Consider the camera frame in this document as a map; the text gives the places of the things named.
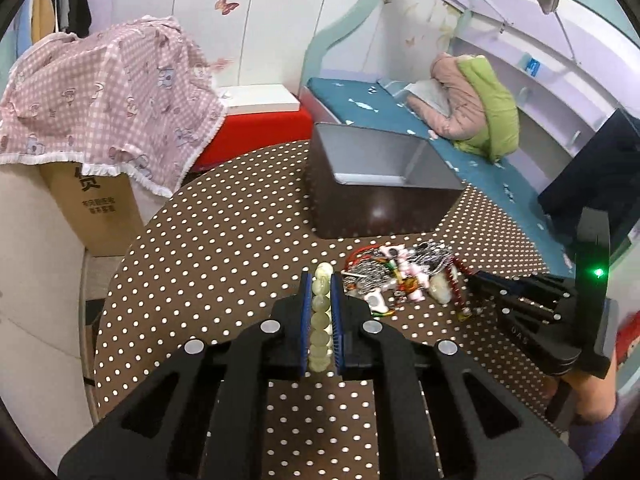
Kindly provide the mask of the purple sleeve forearm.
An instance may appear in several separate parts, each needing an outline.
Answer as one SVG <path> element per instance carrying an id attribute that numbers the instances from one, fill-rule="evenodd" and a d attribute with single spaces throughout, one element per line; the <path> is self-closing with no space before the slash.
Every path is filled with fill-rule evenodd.
<path id="1" fill-rule="evenodd" d="M 585 479 L 639 478 L 639 409 L 623 425 L 623 411 L 602 422 L 577 419 L 568 430 L 568 446 L 582 463 Z"/>

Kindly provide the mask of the person's right hand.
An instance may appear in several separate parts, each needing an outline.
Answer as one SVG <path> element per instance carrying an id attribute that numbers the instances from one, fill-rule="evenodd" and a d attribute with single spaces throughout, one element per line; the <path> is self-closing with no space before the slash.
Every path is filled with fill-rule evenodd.
<path id="1" fill-rule="evenodd" d="M 572 370 L 560 379 L 544 378 L 544 395 L 551 398 L 558 390 L 560 381 L 566 382 L 576 394 L 573 424 L 605 424 L 620 428 L 620 413 L 617 409 L 616 392 L 617 356 L 613 351 L 611 364 L 605 378 L 592 376 L 581 370 Z"/>

